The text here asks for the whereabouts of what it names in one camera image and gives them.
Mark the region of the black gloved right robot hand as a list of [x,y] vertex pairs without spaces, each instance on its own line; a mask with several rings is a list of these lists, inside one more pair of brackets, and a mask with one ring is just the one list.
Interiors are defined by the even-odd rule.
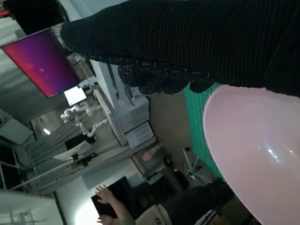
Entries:
[[300,95],[297,0],[129,0],[64,23],[60,37],[144,95],[215,83]]

